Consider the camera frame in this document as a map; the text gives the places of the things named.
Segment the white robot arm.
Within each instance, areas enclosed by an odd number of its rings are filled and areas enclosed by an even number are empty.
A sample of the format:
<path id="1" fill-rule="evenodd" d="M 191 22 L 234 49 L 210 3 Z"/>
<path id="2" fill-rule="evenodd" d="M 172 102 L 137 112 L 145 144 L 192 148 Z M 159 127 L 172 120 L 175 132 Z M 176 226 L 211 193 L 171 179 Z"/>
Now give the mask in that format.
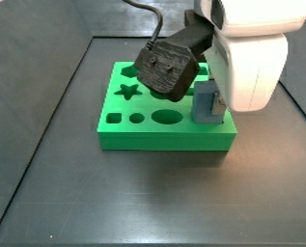
<path id="1" fill-rule="evenodd" d="M 283 72 L 286 33 L 306 20 L 306 0 L 194 0 L 194 12 L 212 24 L 204 56 L 226 106 L 258 111 Z"/>

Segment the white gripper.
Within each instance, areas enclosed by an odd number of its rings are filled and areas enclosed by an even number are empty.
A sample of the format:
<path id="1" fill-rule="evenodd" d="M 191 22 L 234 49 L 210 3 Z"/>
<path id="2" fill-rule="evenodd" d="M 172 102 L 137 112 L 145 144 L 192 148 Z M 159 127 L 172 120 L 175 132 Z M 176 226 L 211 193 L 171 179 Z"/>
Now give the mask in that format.
<path id="1" fill-rule="evenodd" d="M 212 93 L 211 113 L 223 116 L 226 106 L 235 112 L 260 110 L 270 101 L 286 64 L 286 36 L 226 38 L 215 33 L 204 55 L 220 91 Z"/>

